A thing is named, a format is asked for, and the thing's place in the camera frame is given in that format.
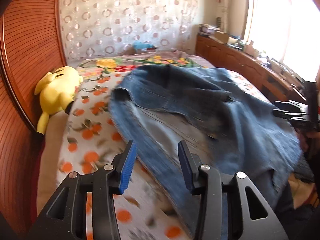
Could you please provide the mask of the person right hand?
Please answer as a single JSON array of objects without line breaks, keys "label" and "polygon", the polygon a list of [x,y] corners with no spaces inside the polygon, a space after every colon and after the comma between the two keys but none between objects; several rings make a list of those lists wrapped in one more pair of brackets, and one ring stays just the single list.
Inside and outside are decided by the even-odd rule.
[{"label": "person right hand", "polygon": [[306,159],[311,159],[319,154],[319,132],[310,131],[298,133],[300,147]]}]

